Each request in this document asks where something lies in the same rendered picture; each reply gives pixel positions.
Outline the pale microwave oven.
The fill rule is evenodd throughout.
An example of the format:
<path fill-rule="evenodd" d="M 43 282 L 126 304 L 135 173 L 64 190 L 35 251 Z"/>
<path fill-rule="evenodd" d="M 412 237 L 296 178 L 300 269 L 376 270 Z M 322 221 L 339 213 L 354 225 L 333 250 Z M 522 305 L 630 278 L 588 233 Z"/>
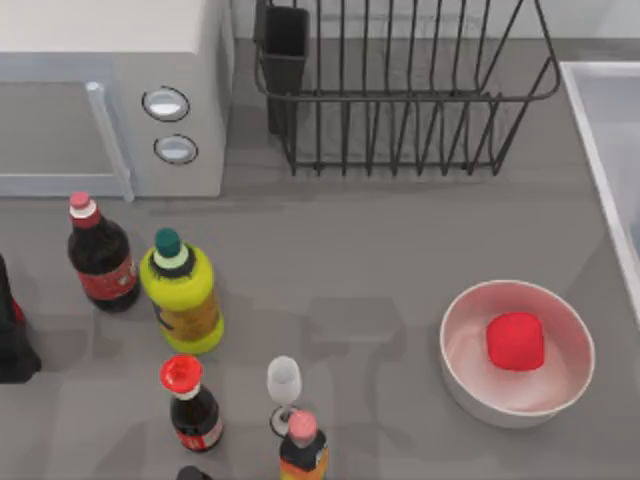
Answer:
<path fill-rule="evenodd" d="M 215 197 L 232 100 L 229 0 L 0 0 L 0 197 L 123 197 L 85 84 L 105 85 L 135 198 Z M 145 92 L 168 86 L 189 114 L 160 122 Z M 198 157 L 172 165 L 162 137 L 188 136 Z"/>

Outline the dark sauce bottle red cap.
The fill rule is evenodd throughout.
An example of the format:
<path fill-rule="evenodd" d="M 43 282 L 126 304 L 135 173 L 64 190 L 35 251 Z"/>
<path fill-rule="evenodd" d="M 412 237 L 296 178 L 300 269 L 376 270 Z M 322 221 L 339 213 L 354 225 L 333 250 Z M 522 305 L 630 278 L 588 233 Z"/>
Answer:
<path fill-rule="evenodd" d="M 189 354 L 173 355 L 159 371 L 161 385 L 172 395 L 170 419 L 180 443 L 197 453 L 214 448 L 224 431 L 220 406 L 202 376 L 202 364 Z"/>

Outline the black cutlery holder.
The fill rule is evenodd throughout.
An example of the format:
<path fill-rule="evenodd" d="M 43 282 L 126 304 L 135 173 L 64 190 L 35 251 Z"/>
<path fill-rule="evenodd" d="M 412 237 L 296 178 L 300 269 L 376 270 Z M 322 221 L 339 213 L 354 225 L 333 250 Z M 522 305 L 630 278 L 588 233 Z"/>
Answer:
<path fill-rule="evenodd" d="M 301 91 L 309 24 L 306 8 L 255 0 L 254 42 L 270 94 L 293 96 Z"/>

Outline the small microwave knob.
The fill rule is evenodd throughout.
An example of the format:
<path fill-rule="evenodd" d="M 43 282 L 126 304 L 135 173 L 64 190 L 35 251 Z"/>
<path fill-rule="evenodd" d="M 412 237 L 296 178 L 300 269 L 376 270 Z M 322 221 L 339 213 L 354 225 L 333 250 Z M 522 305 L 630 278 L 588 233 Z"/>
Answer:
<path fill-rule="evenodd" d="M 154 142 L 154 153 L 165 163 L 185 165 L 198 157 L 198 146 L 188 136 L 174 134 L 157 139 Z"/>

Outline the yellow-green bottle green cap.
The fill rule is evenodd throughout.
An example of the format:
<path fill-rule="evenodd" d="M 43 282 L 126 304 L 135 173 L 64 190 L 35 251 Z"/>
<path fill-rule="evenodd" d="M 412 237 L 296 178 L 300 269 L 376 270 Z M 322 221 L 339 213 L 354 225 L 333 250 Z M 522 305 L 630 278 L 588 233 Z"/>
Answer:
<path fill-rule="evenodd" d="M 224 315 L 213 265 L 200 248 L 183 240 L 176 230 L 161 228 L 140 260 L 139 277 L 174 351 L 203 355 L 220 343 Z"/>

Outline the clear wine glass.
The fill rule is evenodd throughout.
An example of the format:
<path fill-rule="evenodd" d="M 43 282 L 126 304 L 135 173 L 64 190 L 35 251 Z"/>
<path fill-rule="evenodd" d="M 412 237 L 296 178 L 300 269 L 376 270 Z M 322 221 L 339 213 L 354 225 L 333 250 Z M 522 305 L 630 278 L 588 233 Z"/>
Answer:
<path fill-rule="evenodd" d="M 280 438 L 286 436 L 291 416 L 298 410 L 295 402 L 302 392 L 302 377 L 298 363 L 292 357 L 275 357 L 267 369 L 267 390 L 277 408 L 271 414 L 269 424 Z"/>

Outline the red cube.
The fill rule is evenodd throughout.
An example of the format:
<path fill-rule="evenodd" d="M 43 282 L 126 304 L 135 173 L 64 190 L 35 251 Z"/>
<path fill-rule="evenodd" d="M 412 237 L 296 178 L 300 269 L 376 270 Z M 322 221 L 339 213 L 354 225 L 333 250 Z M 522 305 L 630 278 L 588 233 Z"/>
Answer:
<path fill-rule="evenodd" d="M 497 368 L 514 372 L 537 370 L 545 362 L 541 320 L 526 312 L 507 312 L 486 327 L 487 353 Z"/>

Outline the orange bottle pink cap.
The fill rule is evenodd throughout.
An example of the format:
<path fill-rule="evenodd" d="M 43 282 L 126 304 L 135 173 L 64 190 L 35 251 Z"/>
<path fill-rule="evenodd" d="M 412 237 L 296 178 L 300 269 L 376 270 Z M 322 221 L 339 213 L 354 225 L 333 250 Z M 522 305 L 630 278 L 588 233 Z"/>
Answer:
<path fill-rule="evenodd" d="M 328 442 L 309 410 L 296 410 L 279 448 L 279 480 L 326 480 Z"/>

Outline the dark cola bottle red label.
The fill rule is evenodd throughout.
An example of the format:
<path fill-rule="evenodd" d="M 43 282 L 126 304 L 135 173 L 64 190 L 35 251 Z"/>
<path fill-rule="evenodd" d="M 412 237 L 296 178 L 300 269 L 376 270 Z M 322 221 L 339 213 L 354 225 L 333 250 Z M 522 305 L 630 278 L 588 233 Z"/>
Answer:
<path fill-rule="evenodd" d="M 128 310 L 138 299 L 140 281 L 126 232 L 87 192 L 71 194 L 69 217 L 67 254 L 85 295 L 103 312 Z"/>

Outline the large microwave knob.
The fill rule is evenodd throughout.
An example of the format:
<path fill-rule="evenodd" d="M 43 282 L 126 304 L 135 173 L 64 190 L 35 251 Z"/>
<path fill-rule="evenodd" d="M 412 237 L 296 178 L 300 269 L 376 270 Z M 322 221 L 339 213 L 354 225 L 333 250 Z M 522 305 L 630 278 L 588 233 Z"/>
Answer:
<path fill-rule="evenodd" d="M 190 112 L 188 98 L 179 90 L 162 86 L 142 96 L 145 112 L 160 122 L 178 122 Z"/>

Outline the white sink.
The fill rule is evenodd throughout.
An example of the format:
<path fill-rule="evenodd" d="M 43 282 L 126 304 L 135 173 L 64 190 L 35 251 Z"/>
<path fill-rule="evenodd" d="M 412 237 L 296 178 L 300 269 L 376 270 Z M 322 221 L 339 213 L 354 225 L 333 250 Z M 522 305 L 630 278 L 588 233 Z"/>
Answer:
<path fill-rule="evenodd" d="M 640 329 L 640 61 L 560 68 Z"/>

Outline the white bowl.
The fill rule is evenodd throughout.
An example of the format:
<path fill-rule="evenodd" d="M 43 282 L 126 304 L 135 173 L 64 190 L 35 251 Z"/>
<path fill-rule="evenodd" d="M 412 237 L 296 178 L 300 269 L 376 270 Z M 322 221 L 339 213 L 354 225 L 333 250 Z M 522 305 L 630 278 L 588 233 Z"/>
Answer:
<path fill-rule="evenodd" d="M 574 405 L 596 366 L 578 312 L 552 291 L 514 279 L 476 283 L 450 302 L 438 357 L 456 403 L 503 429 L 538 426 Z"/>

